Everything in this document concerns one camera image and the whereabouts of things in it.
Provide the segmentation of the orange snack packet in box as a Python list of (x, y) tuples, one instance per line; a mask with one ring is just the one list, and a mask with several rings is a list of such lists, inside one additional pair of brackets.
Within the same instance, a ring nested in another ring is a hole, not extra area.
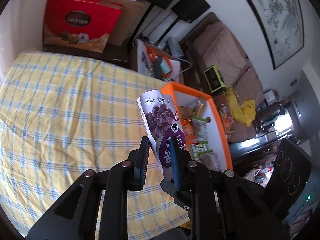
[(195, 140), (195, 134), (193, 130), (193, 126), (190, 120), (183, 120), (182, 121), (182, 128), (185, 135), (186, 143), (190, 146), (193, 141)]

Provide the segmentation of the yellow plaid tablecloth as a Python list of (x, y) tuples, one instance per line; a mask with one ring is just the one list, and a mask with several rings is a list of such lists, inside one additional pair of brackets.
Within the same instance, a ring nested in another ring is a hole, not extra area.
[(163, 87), (85, 57), (18, 55), (1, 86), (1, 207), (20, 234), (83, 172), (108, 170), (140, 146), (137, 98)]

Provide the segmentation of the brown sofa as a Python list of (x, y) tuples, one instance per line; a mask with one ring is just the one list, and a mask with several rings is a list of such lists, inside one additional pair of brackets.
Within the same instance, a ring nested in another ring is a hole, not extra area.
[(230, 29), (210, 12), (180, 41), (187, 59), (193, 64), (199, 87), (210, 94), (204, 71), (217, 66), (228, 87), (235, 93), (238, 104), (254, 100), (259, 105), (265, 100), (258, 75)]

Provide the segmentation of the right black speaker on stand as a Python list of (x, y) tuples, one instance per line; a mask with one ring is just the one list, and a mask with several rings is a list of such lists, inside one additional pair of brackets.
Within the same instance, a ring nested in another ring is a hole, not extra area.
[(193, 23), (202, 14), (210, 8), (206, 0), (179, 0), (172, 8), (172, 12), (177, 16), (172, 24), (165, 30), (161, 37), (156, 41), (156, 44), (162, 42), (165, 36), (179, 22)]

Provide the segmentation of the purple grape jelly pouch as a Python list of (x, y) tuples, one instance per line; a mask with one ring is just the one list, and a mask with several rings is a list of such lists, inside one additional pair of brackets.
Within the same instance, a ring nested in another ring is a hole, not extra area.
[(183, 128), (172, 97), (160, 90), (150, 90), (139, 96), (138, 107), (144, 122), (151, 149), (165, 180), (172, 179), (170, 138), (186, 150)]

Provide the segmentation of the green black radio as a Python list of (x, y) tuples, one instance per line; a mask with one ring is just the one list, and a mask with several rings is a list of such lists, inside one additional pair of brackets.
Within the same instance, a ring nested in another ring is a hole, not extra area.
[(211, 94), (220, 95), (227, 90), (228, 86), (225, 84), (224, 79), (219, 72), (218, 66), (210, 66), (203, 72), (203, 74)]

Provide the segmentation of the red Collection cookie box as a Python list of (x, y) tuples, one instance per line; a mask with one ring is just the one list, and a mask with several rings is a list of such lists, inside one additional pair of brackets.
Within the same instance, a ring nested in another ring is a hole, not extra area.
[(47, 0), (43, 43), (102, 53), (122, 12), (105, 0)]

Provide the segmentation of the open box with clutter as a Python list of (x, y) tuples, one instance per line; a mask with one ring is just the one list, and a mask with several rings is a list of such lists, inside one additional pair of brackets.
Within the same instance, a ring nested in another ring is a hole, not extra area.
[(137, 40), (130, 53), (130, 69), (164, 81), (184, 84), (183, 69), (188, 64), (168, 53)]

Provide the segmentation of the framed ink painting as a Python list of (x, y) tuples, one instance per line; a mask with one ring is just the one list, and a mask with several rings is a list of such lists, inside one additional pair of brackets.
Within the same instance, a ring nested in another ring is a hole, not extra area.
[(246, 0), (253, 10), (274, 69), (304, 48), (304, 23), (299, 0)]

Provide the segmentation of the yellow plastic bag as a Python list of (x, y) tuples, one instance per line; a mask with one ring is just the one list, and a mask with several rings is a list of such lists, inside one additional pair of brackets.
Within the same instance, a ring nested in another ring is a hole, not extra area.
[(247, 127), (251, 126), (256, 116), (255, 100), (249, 99), (244, 101), (243, 104), (238, 103), (236, 94), (231, 87), (226, 90), (225, 97), (233, 119)]

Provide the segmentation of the brown cardboard box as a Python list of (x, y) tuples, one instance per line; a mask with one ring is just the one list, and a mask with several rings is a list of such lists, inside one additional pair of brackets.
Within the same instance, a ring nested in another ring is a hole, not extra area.
[(137, 27), (150, 4), (146, 1), (131, 0), (104, 1), (121, 4), (123, 7), (123, 12), (121, 13), (121, 16), (108, 39), (108, 44), (120, 47), (124, 41), (133, 34), (133, 31)]

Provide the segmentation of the grey power strip box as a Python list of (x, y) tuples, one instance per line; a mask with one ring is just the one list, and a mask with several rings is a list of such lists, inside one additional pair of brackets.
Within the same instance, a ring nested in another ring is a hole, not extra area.
[(180, 59), (184, 56), (181, 46), (174, 38), (169, 37), (167, 39), (167, 43), (169, 46), (170, 53), (173, 57)]

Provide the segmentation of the green white snack bag in box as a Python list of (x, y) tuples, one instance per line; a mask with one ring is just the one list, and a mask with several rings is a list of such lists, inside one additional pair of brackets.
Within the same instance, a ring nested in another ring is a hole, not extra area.
[(207, 119), (193, 117), (191, 120), (194, 139), (191, 140), (191, 150), (196, 161), (200, 160), (200, 156), (212, 153), (212, 149), (208, 142)]

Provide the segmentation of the orange cardboard box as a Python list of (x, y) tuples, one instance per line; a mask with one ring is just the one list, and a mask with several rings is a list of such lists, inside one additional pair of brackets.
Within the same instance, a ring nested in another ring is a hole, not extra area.
[(221, 171), (232, 169), (232, 158), (224, 126), (212, 97), (176, 82), (167, 83), (161, 89), (161, 93), (172, 97), (177, 109), (177, 116), (183, 126), (191, 119), (193, 109), (197, 107), (199, 100), (204, 102), (199, 117), (210, 119), (206, 126), (208, 146), (216, 154)]

